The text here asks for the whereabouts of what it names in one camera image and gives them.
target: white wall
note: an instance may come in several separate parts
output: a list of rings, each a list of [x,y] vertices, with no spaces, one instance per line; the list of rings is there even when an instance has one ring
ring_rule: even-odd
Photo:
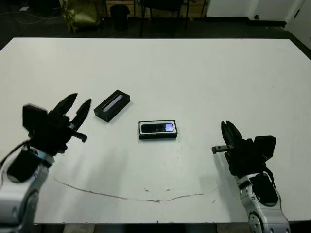
[[[208,17],[248,17],[287,21],[302,0],[209,0]]]
[[[209,0],[208,17],[245,17],[252,0]]]
[[[285,29],[311,49],[311,0],[303,2],[297,17]]]
[[[259,0],[253,12],[249,12],[249,19],[259,15],[260,20],[285,21],[286,16],[297,0]]]

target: black cable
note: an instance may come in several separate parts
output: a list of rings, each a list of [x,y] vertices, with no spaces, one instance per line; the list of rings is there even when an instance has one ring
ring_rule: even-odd
[[[23,141],[22,143],[18,144],[13,150],[10,151],[10,153],[8,153],[0,162],[0,168],[2,167],[4,161],[11,155],[13,154],[15,151],[17,151],[20,147],[29,144],[30,143],[30,139]]]

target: crack on table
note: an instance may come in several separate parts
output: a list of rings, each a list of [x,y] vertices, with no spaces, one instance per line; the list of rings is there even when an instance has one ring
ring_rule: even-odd
[[[70,184],[67,184],[67,183],[64,183],[60,180],[58,180],[56,177],[54,177],[54,180],[62,185],[65,185],[69,188],[72,188],[72,189],[75,189],[75,190],[78,190],[78,191],[81,191],[81,192],[85,192],[85,193],[91,193],[91,194],[96,194],[96,195],[101,195],[101,196],[105,196],[105,197],[110,197],[110,198],[117,198],[117,199],[121,199],[121,200],[133,200],[133,201],[145,201],[145,202],[154,202],[154,203],[161,203],[161,202],[168,202],[168,201],[172,201],[172,200],[176,200],[176,199],[180,199],[180,198],[188,198],[188,197],[193,197],[193,196],[201,196],[201,195],[204,195],[204,193],[195,193],[195,194],[189,194],[189,195],[182,195],[182,196],[178,196],[178,197],[175,197],[175,198],[172,198],[172,199],[168,199],[168,200],[161,200],[161,199],[155,199],[155,200],[152,200],[152,199],[148,199],[148,200],[143,200],[143,199],[135,199],[135,198],[125,198],[125,197],[121,197],[121,196],[115,196],[115,195],[110,195],[110,194],[106,194],[106,193],[99,193],[99,192],[94,192],[94,191],[87,191],[85,189],[81,189],[81,188],[78,188],[78,187],[75,187],[75,186],[72,186]],[[216,189],[218,189],[219,187],[216,187],[214,189],[212,189],[211,191],[209,191],[209,193],[207,194],[210,194],[211,192],[215,191]]]

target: bag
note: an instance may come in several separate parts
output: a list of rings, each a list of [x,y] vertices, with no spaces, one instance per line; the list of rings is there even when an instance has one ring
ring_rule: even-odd
[[[62,11],[69,31],[98,28],[101,3],[98,0],[61,0]]]

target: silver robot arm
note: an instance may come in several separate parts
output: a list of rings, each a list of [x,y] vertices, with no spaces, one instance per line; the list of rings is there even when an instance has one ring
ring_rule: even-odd
[[[0,233],[28,233],[34,222],[39,191],[46,181],[57,153],[64,153],[72,136],[86,141],[77,132],[87,117],[91,99],[69,121],[66,112],[77,94],[59,102],[49,113],[33,105],[23,107],[23,126],[30,139],[14,148],[0,162]],[[20,147],[18,155],[14,154]]]
[[[244,140],[229,121],[222,122],[222,134],[226,145],[215,146],[212,151],[214,154],[225,152],[230,173],[237,178],[251,232],[290,233],[273,174],[265,164],[273,156],[276,138],[260,136],[254,142]]]
[[[54,159],[35,148],[30,149],[24,146],[17,157],[8,157],[0,169],[0,233],[28,232],[34,222],[39,191]],[[31,157],[37,158],[37,166],[32,171],[18,172],[19,166],[26,166],[20,163]]]

